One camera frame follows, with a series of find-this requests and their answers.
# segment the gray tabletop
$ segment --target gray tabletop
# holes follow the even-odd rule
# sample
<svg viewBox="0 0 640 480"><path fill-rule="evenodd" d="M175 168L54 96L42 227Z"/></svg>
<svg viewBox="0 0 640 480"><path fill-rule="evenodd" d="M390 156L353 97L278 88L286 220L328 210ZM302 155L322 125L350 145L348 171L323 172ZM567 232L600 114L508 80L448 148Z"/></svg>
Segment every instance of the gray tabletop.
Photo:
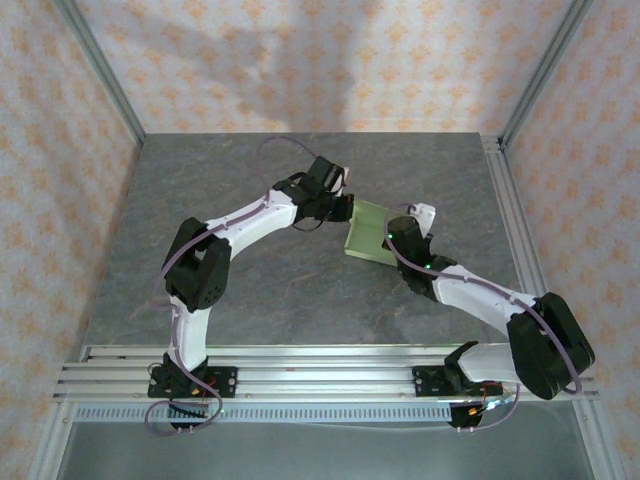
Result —
<svg viewBox="0 0 640 480"><path fill-rule="evenodd" d="M263 134L149 135L132 183L86 337L88 344L162 345L170 313L147 306L179 225L256 200L254 155ZM297 134L351 167L348 191L392 207L434 205L433 251L518 288L513 258L477 134ZM274 142L263 171L275 183L306 170L300 148ZM470 315L413 294L393 267L344 254L348 224L277 231L231 265L207 342L218 345L500 341Z"/></svg>

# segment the wire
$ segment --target wire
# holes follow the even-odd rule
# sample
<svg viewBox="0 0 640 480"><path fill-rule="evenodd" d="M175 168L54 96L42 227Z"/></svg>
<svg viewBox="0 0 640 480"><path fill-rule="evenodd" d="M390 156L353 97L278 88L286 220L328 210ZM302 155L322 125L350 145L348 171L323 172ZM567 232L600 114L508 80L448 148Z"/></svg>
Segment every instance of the wire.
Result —
<svg viewBox="0 0 640 480"><path fill-rule="evenodd" d="M407 207L409 211L411 211L411 209L415 209L415 206L413 204L410 203L403 203L400 204L397 208L402 208L402 207ZM580 376L578 374L578 371L576 370L576 367L573 365L573 362L571 361L571 358L569 358L569 354L567 353L567 351L565 350L564 346L562 345L562 343L560 342L560 339L558 338L558 336L555 334L555 332L551 329L551 327L549 326L549 324L545 321L544 318L542 318L542 316L536 312L532 307L530 307L529 305L527 305L526 303L524 303L522 300L520 300L519 298L515 298L512 297L510 293L505 292L504 290L502 290L500 287L487 282L486 280L482 280L479 278L473 278L473 277L464 277L462 275L454 275L451 273L444 273L444 272L439 272L437 270L431 270L428 268L423 268L420 265L416 265L415 263L407 260L404 256L402 256L402 254L398 251L398 249L393 245L393 243L391 242L391 240L389 239L389 218L391 216L392 211L389 210L385 216L384 219L384 240L387 244L387 246L389 247L389 249L393 252L393 254L396 256L396 258L398 260L400 260L402 263L404 263L405 265L407 265L408 267L421 272L421 273L426 273L427 275L432 275L434 277L442 277L442 278L448 278L450 280L459 280L465 283L473 283L475 285L479 285L483 288L486 288L488 290L491 290L494 293L497 293L499 296L501 296L502 298L508 300L510 303L517 305L518 307L524 309L527 313L529 313L537 322L538 324L542 327L542 329L545 331L545 333L547 334L547 337L549 338L549 340L551 340L551 342L553 343L553 345L556 347L556 350L558 350L558 353L560 354L560 357L562 357L562 361L564 362L564 364L566 365L567 369L569 370L569 374L571 375L571 380L573 381L573 383L575 384L575 389L574 390L570 390L568 388L564 388L563 390L570 394L570 395L577 395L579 393L582 393L582 381L580 380Z"/></svg>
<svg viewBox="0 0 640 480"><path fill-rule="evenodd" d="M223 407L223 401L222 401L222 397L220 396L220 394L212 387L207 385L206 383L202 382L200 379L196 378L184 365L182 358L180 357L180 350L178 348L178 317L180 315L180 311L178 309L178 307L176 305L174 305L173 303L169 302L169 301L165 301L165 302L160 302L156 299L157 297L157 292L160 289L160 285L162 284L162 281L164 280L164 278L167 276L167 273L169 272L169 270L171 270L171 268L178 262L178 260L180 260L180 258L186 253L188 252L190 249L194 248L198 243L202 242L203 240L205 240L207 237L209 237L210 235L215 234L216 232L219 232L220 230L223 229L228 229L229 227L232 227L233 225L236 225L237 223L243 222L255 215L257 215L258 213L260 213L262 210L264 210L264 208L268 205L269 203L269 192L270 192L270 188L269 188L269 184L267 183L266 177L264 176L264 173L262 172L261 169L261 165L260 165L260 160L261 160L261 155L262 155L262 149L264 148L264 146L267 143L270 143L274 140L286 140L289 141L291 143L294 143L300 147L302 147L307 153L309 153L312 157L316 158L315 153L313 153L313 151L311 151L306 145L304 145L303 143L299 142L298 140L291 138L291 137L287 137L284 135L279 135L279 136L272 136L272 137L267 137L264 140L262 140L262 142L260 142L260 145L258 146L258 149L256 151L256 170L258 173L258 176L266 190L266 193L264 195L264 201L255 209L253 209L250 212L245 213L244 215L240 215L239 217L230 220L228 223L226 224L220 224L220 225L216 225L215 227L201 233L200 235L196 236L195 238L189 240L187 243L185 243L182 247L180 247L178 249L177 252L175 252L173 254L173 256L167 261L167 263L165 263L162 267L162 269L160 270L160 274L158 275L158 277L156 278L156 281L153 284L152 290L151 290L151 297L149 299L149 305L153 308L156 309L171 309L173 312L173 318L172 318L172 322L171 322L171 341L170 341L170 345L173 346L174 348L174 353L175 353L175 360L176 360L176 364L178 365L178 367L180 368L180 370L182 370L182 373L185 374L185 376L187 378L189 378L192 382L194 382L196 385L202 387L205 391L208 391L209 393L211 393L211 395L213 395L217 400L218 400L218 409L216 410L216 412L211 415L211 417L209 417L206 421L196 425L195 427L193 425L191 425L189 427L189 431L190 433L193 433L194 431L197 430L201 430L203 428L208 427L209 425L211 425L211 423L218 417L218 415L220 415L220 412L222 411L222 407ZM182 429L178 428L177 430L170 430L170 431L165 431L165 430L156 430L154 428L151 427L151 423L149 422L149 417L151 415L151 412L161 406L161 405L169 405L169 406L184 406L184 407L194 407L194 406L198 406L198 404L193 404L190 402L180 402L180 401L175 401L175 400L159 400L153 404L151 404L149 406L149 408L147 409L147 411L145 412L144 415L144 424L145 424L145 428L147 429L147 431L149 431L150 433L160 436L160 437L169 437L169 436L173 436L173 435L180 435L180 433L182 433Z"/></svg>
<svg viewBox="0 0 640 480"><path fill-rule="evenodd" d="M294 223L293 225L291 225L291 226L292 226L294 229L298 230L299 232L309 233L309 232L313 232L313 231L315 231L315 230L319 229L319 228L322 226L322 224L323 224L323 223L324 223L324 220L320 220L320 221L318 222L318 224L317 224L315 227L313 227L313 228L309 228L308 230L307 230L307 229L304 229L304 228L297 227L295 223Z"/></svg>

